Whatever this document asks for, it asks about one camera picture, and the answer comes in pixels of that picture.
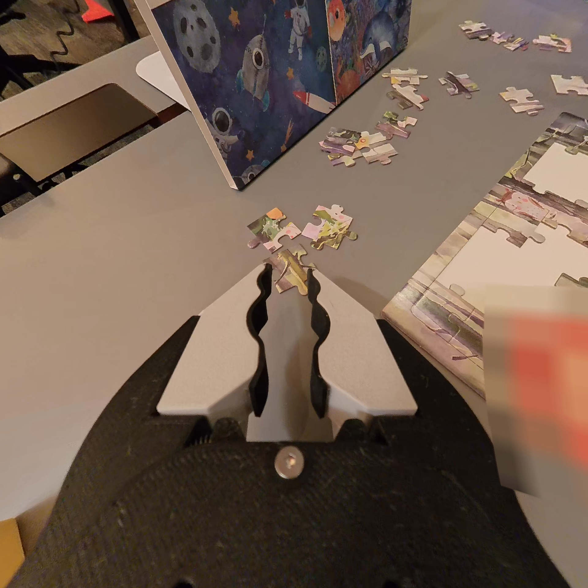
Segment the white striped puzzle piece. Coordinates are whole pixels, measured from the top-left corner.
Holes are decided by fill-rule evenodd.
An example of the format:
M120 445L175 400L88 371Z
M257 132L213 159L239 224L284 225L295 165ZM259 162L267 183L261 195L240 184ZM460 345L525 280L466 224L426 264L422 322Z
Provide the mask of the white striped puzzle piece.
M513 112L517 114L525 113L528 116L536 116L545 107L540 100L533 98L533 93L528 89L517 89L509 86L499 96L509 103Z

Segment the jigsaw puzzle board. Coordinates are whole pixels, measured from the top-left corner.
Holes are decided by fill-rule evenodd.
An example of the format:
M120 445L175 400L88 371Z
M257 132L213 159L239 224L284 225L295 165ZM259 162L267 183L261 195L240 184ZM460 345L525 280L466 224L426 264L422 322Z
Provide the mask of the jigsaw puzzle board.
M563 112L408 280L382 317L485 398L488 285L587 287L587 119Z

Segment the scattered loose puzzle pieces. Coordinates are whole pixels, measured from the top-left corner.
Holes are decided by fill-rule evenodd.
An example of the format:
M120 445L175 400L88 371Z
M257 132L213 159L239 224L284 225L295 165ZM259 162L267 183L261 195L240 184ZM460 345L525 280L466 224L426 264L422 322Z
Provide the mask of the scattered loose puzzle pieces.
M465 38L470 40L478 39L476 43L485 43L489 47L504 47L511 54L513 51L526 51L529 46L537 47L532 49L532 55L543 52L546 55L570 55L573 53L573 40L556 33L539 34L529 42L524 37L511 35L508 32L496 32L489 28L484 22L473 22L471 20L460 24L460 30L465 34ZM397 64L392 62L390 71L382 70L381 76L390 80L389 99L397 101L397 108L410 109L417 108L423 112L423 104L429 98L423 94L420 87L421 80L428 78L427 75L418 71L414 67L396 67ZM569 92L576 92L578 96L587 96L587 83L583 75L562 76L561 74L551 75L549 84L553 84L557 96L568 95ZM455 74L447 70L443 76L439 77L439 83L445 88L443 91L448 96L465 96L464 100L470 100L472 93L478 92L479 85L471 80L467 72ZM492 109L477 109L471 111L471 116L467 114L458 114L458 103L454 101L455 108L449 110L442 109L439 114L439 124L433 129L436 131L433 135L423 135L422 145L419 143L416 147L410 148L409 158L401 157L402 168L400 164L393 164L393 176L390 175L386 186L378 183L376 180L367 179L362 182L362 187L356 191L350 190L347 185L344 192L350 198L353 196L357 200L369 200L368 204L374 204L371 207L371 228L376 232L385 233L386 236L392 233L396 221L391 221L393 215L390 210L380 210L380 204L388 198L407 196L412 202L418 187L435 188L433 192L437 198L436 206L439 211L445 213L447 204L453 198L453 190L458 184L464 184L467 180L467 174L481 171L486 164L483 157L489 153L489 144L498 151L509 149L507 143L511 143L512 138L518 136L517 132L511 132L511 125L506 129L506 123L499 117L495 121ZM511 217L520 217L527 223L540 223L545 216L553 216L556 213L547 211L546 206L537 204L538 199L543 198L545 192L549 198L551 194L554 199L563 200L564 205L579 206L580 213L587 215L587 121L580 117L574 118L571 115L563 113L561 115L564 121L555 121L551 130L548 129L538 139L539 147L531 146L526 151L526 155L518 160L514 168L506 174L507 182L514 181L520 183L520 178L530 169L531 159L537 159L546 150L550 149L551 143L563 143L558 147L563 155L556 157L555 163L546 164L548 171L546 178L541 176L540 180L522 180L524 188L514 188L515 196L498 196L500 199L514 199L511 204L506 205L506 210ZM378 121L373 133L365 130L361 133L358 130L347 128L333 127L320 143L320 149L329 156L330 163L342 165L347 168L355 166L360 160L363 160L365 166L374 164L378 169L389 165L392 158L396 156L397 150L394 148L392 141L394 136L404 137L405 139L412 132L411 129L417 124L417 118L410 113L387 112ZM261 237L268 239L274 237L271 232L277 231L278 221L283 220L284 216L277 208L271 210L259 221L256 221L250 228L259 229L259 237L255 237L249 243L249 247L255 247L261 243ZM311 239L311 246L320 250L325 246L332 248L339 247L344 237L351 240L357 239L357 234L349 228L352 217L345 214L344 207L340 203L334 203L332 206L319 205L313 211L313 220L308 223L304 230L301 231L290 223L281 232L276 232L275 240L278 242L283 235L293 239L298 235Z

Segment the green yellow puzzle piece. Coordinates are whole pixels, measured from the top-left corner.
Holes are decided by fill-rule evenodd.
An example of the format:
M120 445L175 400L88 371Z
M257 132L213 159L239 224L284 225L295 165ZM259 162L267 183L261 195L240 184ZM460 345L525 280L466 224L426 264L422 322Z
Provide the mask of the green yellow puzzle piece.
M312 262L306 262L303 259L305 255L307 251L304 246L295 245L290 249L279 249L264 260L277 273L273 282L279 293L296 288L302 296L307 296L307 271L316 269L316 266Z

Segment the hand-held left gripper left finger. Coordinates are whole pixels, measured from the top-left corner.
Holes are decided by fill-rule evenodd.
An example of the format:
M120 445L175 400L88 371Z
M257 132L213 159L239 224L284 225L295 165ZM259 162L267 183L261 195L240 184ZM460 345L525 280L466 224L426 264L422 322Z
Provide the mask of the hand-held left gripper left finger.
M156 407L161 415L229 417L246 433L265 407L269 377L259 334L268 321L273 268L262 263L206 307Z

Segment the brown chair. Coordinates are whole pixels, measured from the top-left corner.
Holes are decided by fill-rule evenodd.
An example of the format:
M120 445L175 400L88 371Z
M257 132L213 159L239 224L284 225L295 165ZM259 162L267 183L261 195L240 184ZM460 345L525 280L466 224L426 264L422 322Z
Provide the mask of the brown chair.
M40 196L87 169L85 161L161 118L116 84L106 84L1 135L1 216L21 196Z

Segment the illustrated puzzle box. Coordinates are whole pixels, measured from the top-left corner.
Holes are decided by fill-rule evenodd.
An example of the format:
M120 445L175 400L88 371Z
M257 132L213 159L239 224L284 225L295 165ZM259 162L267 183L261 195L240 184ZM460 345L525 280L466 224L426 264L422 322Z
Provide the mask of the illustrated puzzle box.
M411 1L136 1L243 189L405 50Z

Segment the yellow cardboard box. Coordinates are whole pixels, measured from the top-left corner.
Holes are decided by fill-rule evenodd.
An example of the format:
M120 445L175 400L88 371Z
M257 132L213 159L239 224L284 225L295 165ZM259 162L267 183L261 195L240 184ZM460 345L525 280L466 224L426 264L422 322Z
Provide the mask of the yellow cardboard box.
M15 518L1 521L1 587L5 587L25 559Z

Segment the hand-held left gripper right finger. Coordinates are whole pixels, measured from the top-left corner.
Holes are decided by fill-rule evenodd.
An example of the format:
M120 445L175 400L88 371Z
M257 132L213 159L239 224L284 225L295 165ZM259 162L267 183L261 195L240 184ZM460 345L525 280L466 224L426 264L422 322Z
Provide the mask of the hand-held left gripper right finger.
M311 401L337 435L347 420L413 416L417 403L374 315L316 269L307 273L312 352Z

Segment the red plastic object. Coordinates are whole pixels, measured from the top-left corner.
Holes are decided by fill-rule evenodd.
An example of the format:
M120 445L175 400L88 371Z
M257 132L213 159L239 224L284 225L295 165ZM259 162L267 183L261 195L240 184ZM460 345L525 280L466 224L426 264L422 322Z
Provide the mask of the red plastic object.
M108 1L83 1L86 9L82 13L82 20L86 24L115 19Z

